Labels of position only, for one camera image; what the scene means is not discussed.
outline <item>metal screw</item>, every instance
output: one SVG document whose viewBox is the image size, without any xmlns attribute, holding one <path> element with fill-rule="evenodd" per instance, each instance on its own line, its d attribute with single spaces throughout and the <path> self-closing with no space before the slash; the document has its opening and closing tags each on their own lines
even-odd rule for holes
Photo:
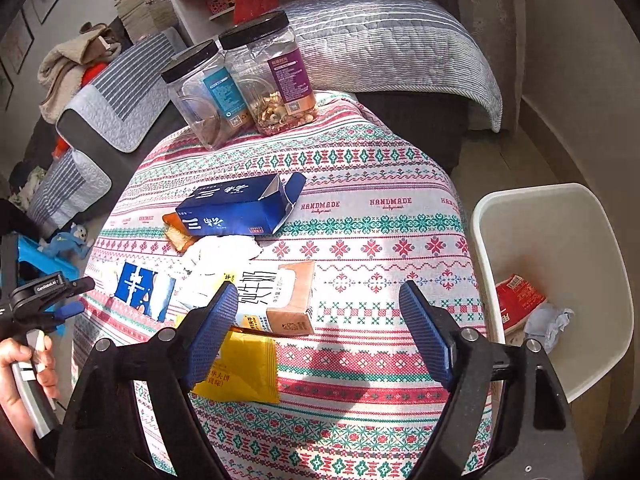
<svg viewBox="0 0 640 480">
<path fill-rule="evenodd" d="M 109 341 L 107 338 L 104 338 L 100 339 L 100 341 L 95 344 L 95 349 L 98 352 L 104 352 L 107 348 L 109 348 L 109 346 L 111 346 L 111 341 Z"/>
<path fill-rule="evenodd" d="M 542 350 L 542 345 L 535 339 L 527 339 L 527 348 L 537 354 Z"/>
<path fill-rule="evenodd" d="M 173 328 L 163 328 L 159 333 L 158 333 L 158 339 L 160 341 L 171 341 L 171 339 L 173 339 L 175 336 L 175 330 Z"/>
<path fill-rule="evenodd" d="M 474 328 L 463 328 L 460 335 L 467 341 L 476 341 L 480 337 L 478 330 Z"/>
</svg>

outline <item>white trash can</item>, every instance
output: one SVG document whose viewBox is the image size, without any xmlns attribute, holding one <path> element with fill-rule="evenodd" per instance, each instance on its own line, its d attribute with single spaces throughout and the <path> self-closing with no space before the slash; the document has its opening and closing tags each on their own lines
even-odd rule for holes
<svg viewBox="0 0 640 480">
<path fill-rule="evenodd" d="M 471 240 L 491 340 L 504 343 L 495 284 L 511 273 L 575 312 L 549 355 L 569 402 L 622 358 L 634 330 L 631 291 L 609 219 L 590 190 L 559 184 L 491 193 L 474 209 Z"/>
</svg>

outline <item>table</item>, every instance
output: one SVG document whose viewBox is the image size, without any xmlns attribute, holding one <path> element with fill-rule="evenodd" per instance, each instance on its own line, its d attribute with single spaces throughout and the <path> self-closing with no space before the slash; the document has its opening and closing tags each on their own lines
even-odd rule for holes
<svg viewBox="0 0 640 480">
<path fill-rule="evenodd" d="M 145 341 L 163 324 L 104 294 L 106 268 L 126 259 L 180 275 L 161 216 L 204 182 L 301 171 L 306 186 L 260 259 L 316 261 L 313 336 L 280 338 L 280 404 L 193 397 L 232 478 L 405 478 L 447 394 L 429 376 L 398 309 L 414 280 L 462 326 L 486 333 L 456 191 L 427 155 L 347 95 L 319 96 L 313 124 L 206 152 L 188 130 L 161 142 L 136 171 L 94 245 L 97 288 L 75 323 L 73 373 L 92 344 Z M 168 313 L 164 325 L 178 312 Z M 144 384 L 140 413 L 156 464 L 171 471 Z M 486 410 L 468 468 L 484 459 Z"/>
</svg>

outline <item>brown towel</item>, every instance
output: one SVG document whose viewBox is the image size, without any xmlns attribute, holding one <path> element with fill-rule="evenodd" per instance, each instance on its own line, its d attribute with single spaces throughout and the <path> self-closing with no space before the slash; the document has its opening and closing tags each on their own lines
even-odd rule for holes
<svg viewBox="0 0 640 480">
<path fill-rule="evenodd" d="M 47 123 L 55 124 L 62 110 L 80 89 L 84 71 L 97 62 L 110 62 L 120 53 L 120 44 L 107 50 L 100 35 L 107 29 L 96 27 L 77 38 L 56 45 L 42 60 L 38 81 L 49 87 L 40 104 L 40 113 Z"/>
</svg>

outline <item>barcode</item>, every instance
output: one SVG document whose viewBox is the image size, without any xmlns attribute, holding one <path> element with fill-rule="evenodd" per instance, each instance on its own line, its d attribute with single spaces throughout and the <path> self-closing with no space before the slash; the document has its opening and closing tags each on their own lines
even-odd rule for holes
<svg viewBox="0 0 640 480">
<path fill-rule="evenodd" d="M 509 283 L 507 283 L 507 286 L 510 289 L 514 289 L 518 285 L 520 285 L 520 283 L 522 283 L 522 281 L 523 281 L 523 279 L 520 276 L 514 276 L 513 278 L 511 278 L 511 281 Z"/>
</svg>

